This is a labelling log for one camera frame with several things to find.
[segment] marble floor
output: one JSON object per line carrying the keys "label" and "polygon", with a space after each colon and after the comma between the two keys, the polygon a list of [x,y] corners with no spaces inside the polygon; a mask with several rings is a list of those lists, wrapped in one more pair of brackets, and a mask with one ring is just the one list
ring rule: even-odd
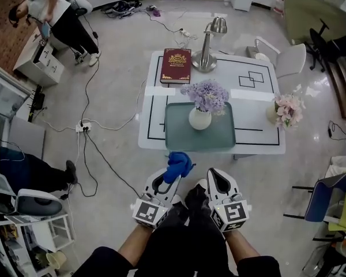
{"label": "marble floor", "polygon": [[[228,26],[228,33],[219,45],[222,51],[234,52],[238,39],[250,35],[262,36],[280,50],[289,46],[281,18],[265,9],[253,6],[249,12],[241,12],[218,0],[143,1],[144,7],[151,4],[163,11],[159,21],[167,27],[184,28],[197,35],[197,40],[189,42],[192,50],[201,48],[206,24],[218,15],[225,17]],[[88,85],[90,104],[84,117],[107,127],[119,127],[134,113],[135,99],[148,74],[151,53],[177,47],[175,40],[182,42],[183,38],[149,21],[145,13],[113,20],[97,11],[89,15],[88,20],[99,34],[103,53],[99,71]],[[48,109],[36,122],[47,127],[44,160],[63,169],[67,159],[76,160],[77,135],[70,129],[56,132],[41,119],[57,129],[75,127],[87,104],[86,83],[96,66],[90,68],[86,62],[74,66],[70,51],[62,54],[60,60],[67,68],[67,77],[57,86],[44,90]],[[284,155],[251,156],[235,162],[231,155],[190,154],[197,167],[181,181],[178,189],[184,197],[197,179],[205,176],[209,166],[231,174],[253,206],[250,219],[240,231],[260,254],[274,256],[281,273],[287,277],[299,276],[315,247],[311,239],[318,228],[317,224],[282,217],[283,212],[298,209],[308,201],[307,194],[294,192],[291,186],[314,185],[324,176],[332,156],[346,154],[346,143],[331,140],[327,133],[329,120],[346,129],[332,83],[320,70],[311,71],[310,61],[308,56],[301,74],[279,79],[281,93],[294,92],[303,98],[307,107],[299,127],[286,133]],[[137,114],[141,113],[142,99],[143,93]],[[148,176],[166,166],[167,158],[163,151],[138,147],[138,120],[132,119],[119,131],[93,124],[90,136],[116,171],[141,190]],[[95,182],[85,168],[84,143],[84,136],[80,136],[77,174],[84,192],[92,194]],[[85,261],[98,246],[118,249],[136,225],[131,217],[131,205],[136,200],[134,192],[115,176],[90,142],[86,145],[86,159],[99,187],[95,196],[85,198],[77,186],[69,197],[77,239],[74,249],[68,247],[64,251],[69,260],[67,267],[72,269],[77,269],[79,262]],[[235,272],[231,256],[229,260]]]}

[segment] lamp base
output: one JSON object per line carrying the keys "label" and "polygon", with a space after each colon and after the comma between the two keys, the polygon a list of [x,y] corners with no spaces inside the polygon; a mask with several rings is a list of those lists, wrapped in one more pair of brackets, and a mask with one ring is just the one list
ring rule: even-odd
{"label": "lamp base", "polygon": [[194,68],[196,70],[198,70],[199,72],[202,73],[209,73],[212,70],[215,69],[215,67],[217,66],[217,58],[214,55],[209,54],[209,58],[208,58],[208,64],[206,67],[202,67],[200,66],[200,59],[201,59],[201,50],[200,51],[196,51],[195,53],[193,53],[193,55],[191,56],[191,62],[192,65],[194,66]]}

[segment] white t-shirt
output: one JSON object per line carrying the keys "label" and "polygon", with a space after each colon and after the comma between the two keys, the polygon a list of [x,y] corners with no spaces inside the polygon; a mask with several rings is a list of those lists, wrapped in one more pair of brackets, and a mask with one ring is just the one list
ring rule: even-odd
{"label": "white t-shirt", "polygon": [[[43,22],[47,14],[48,0],[27,0],[28,14],[39,21]],[[54,26],[60,19],[65,10],[68,9],[70,3],[65,0],[58,0],[54,7],[52,20],[49,22],[50,26]]]}

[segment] blue glove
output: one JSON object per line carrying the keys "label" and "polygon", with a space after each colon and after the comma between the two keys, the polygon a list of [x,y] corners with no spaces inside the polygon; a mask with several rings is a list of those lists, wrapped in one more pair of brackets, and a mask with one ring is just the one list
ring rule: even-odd
{"label": "blue glove", "polygon": [[190,157],[184,152],[171,152],[168,157],[167,171],[163,174],[164,182],[171,184],[176,178],[186,177],[196,164],[192,164]]}

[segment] extension cord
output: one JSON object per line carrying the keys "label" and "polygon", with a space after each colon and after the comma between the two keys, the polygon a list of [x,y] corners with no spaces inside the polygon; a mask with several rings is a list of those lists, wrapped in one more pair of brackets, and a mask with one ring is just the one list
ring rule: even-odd
{"label": "extension cord", "polygon": [[184,36],[189,38],[190,37],[190,33],[188,33],[185,29],[180,29],[179,32]]}
{"label": "extension cord", "polygon": [[83,123],[83,126],[81,126],[81,124],[76,125],[76,132],[77,133],[86,131],[86,129],[88,132],[91,130],[91,123],[90,122]]}

